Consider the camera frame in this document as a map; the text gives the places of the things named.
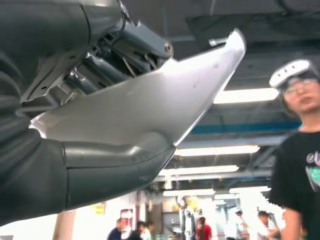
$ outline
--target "white shirt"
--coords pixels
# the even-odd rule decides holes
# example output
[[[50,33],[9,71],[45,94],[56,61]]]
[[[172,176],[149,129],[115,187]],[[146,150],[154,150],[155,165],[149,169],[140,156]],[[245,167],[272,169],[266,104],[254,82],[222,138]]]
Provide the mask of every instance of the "white shirt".
[[[142,240],[151,240],[150,231],[147,228],[145,228],[144,232],[141,233],[140,236],[142,238]]]
[[[244,231],[244,227],[242,225],[244,220],[240,216],[231,217],[226,226],[226,236],[234,239],[242,239],[242,232]]]
[[[264,225],[262,221],[259,220],[255,226],[255,230],[257,231],[257,240],[266,240],[266,235],[268,235],[270,231],[275,228],[275,226],[269,221],[268,226]],[[270,240],[276,240],[277,238],[270,238]]]

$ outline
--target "ceiling duct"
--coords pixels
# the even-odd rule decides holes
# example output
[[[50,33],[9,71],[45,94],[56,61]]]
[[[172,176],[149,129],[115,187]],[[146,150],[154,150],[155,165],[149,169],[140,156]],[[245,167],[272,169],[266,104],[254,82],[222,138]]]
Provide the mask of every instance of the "ceiling duct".
[[[208,40],[222,39],[235,28],[243,33],[248,52],[320,45],[320,11],[213,15],[186,21],[202,49],[211,48]]]

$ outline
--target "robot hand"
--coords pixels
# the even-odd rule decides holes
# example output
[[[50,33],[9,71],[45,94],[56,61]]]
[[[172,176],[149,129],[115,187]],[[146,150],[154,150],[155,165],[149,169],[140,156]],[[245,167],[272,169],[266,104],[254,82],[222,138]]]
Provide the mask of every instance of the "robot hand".
[[[0,0],[0,12],[0,225],[151,183],[245,52],[235,31],[223,48],[176,61],[118,0]],[[68,95],[34,129],[17,114],[54,86]]]

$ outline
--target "ceiling light fixture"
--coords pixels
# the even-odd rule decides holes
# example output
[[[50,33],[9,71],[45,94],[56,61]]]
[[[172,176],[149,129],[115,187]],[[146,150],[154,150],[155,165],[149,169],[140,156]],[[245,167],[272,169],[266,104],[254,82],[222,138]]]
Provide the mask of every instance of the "ceiling light fixture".
[[[214,204],[215,205],[223,205],[226,204],[226,202],[224,200],[214,200],[213,201]]]
[[[176,196],[206,196],[214,195],[214,189],[192,189],[192,190],[173,190],[164,191],[164,197],[176,197]]]
[[[227,199],[238,199],[238,194],[217,194],[214,195],[214,200],[227,200]]]
[[[209,155],[231,155],[231,154],[253,154],[259,151],[257,145],[245,146],[223,146],[223,147],[205,147],[205,148],[183,148],[175,151],[176,156],[209,156]]]
[[[237,187],[230,188],[230,194],[240,194],[240,193],[253,193],[253,192],[268,192],[271,188],[267,186],[251,186],[251,187]]]
[[[214,104],[235,104],[271,101],[275,99],[279,92],[274,88],[257,88],[243,90],[220,91],[213,102]]]
[[[230,173],[238,171],[238,169],[239,167],[236,165],[171,168],[163,169],[158,173],[158,176]]]

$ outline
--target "yellow sign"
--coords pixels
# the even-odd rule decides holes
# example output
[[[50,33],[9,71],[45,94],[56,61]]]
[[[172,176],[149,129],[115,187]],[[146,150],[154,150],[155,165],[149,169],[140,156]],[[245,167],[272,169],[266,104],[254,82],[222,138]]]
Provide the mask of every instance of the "yellow sign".
[[[198,198],[196,197],[187,197],[186,204],[195,211],[198,209]],[[180,207],[176,203],[175,199],[169,199],[162,201],[163,212],[179,212]]]
[[[91,207],[93,208],[95,211],[95,214],[97,215],[104,215],[106,210],[106,203],[100,202],[100,203],[91,205]]]

